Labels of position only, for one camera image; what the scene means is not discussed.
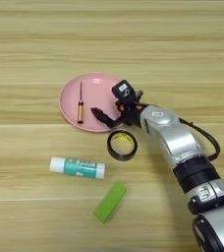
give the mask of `glue stick cap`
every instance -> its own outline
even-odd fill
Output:
[[[97,170],[96,170],[96,178],[103,179],[105,176],[105,164],[104,163],[98,163],[97,164]]]
[[[50,171],[64,173],[65,158],[53,157],[50,162]]]

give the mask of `glue stick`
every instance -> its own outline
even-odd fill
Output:
[[[50,171],[103,179],[105,164],[64,157],[53,157],[50,163]]]

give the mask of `wooden table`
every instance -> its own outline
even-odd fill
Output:
[[[140,130],[118,162],[107,134],[60,114],[65,83],[96,71],[212,133],[224,177],[224,1],[0,0],[0,252],[198,251],[187,200]],[[106,179],[52,174],[52,156],[105,162]],[[118,180],[128,195],[102,225],[92,211]]]

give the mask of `green eraser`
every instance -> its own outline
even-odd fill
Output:
[[[94,215],[103,223],[107,221],[109,216],[116,209],[120,201],[127,192],[126,186],[122,182],[116,182],[104,199],[94,210]]]

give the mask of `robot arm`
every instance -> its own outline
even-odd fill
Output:
[[[158,143],[187,195],[189,210],[196,215],[193,230],[199,247],[203,252],[224,252],[224,179],[210,162],[218,153],[207,157],[189,128],[181,123],[185,120],[172,110],[140,103],[142,92],[136,93],[127,81],[113,87],[112,93],[118,98],[116,105],[121,116],[113,120],[93,108],[94,116],[110,128],[122,122],[137,125],[151,141]],[[187,124],[216,143],[205,131]]]

